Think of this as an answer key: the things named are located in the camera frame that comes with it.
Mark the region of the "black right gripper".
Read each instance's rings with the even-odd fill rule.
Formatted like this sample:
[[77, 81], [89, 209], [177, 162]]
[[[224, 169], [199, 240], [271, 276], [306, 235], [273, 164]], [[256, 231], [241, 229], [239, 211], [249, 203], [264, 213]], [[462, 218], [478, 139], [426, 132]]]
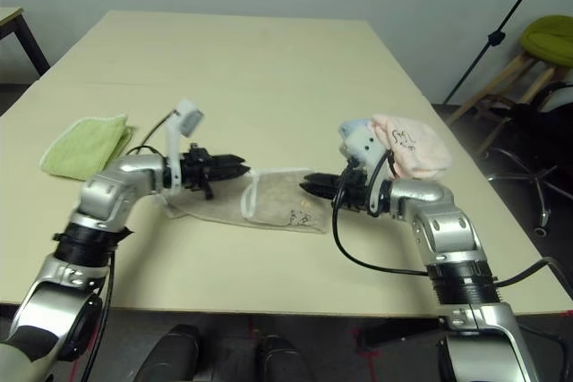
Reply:
[[347, 166], [341, 175], [312, 173], [306, 175], [304, 181], [299, 184], [304, 191], [322, 199], [333, 199], [336, 210], [366, 210], [368, 181], [363, 169]]

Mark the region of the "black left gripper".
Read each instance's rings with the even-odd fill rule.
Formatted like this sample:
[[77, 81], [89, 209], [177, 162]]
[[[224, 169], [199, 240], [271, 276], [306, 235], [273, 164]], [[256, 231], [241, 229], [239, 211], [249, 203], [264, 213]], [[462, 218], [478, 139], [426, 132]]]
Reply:
[[236, 155], [212, 156], [208, 150], [192, 143], [181, 159], [182, 187], [190, 191], [202, 191], [206, 200], [214, 198], [211, 180], [232, 180], [247, 174], [249, 166]]

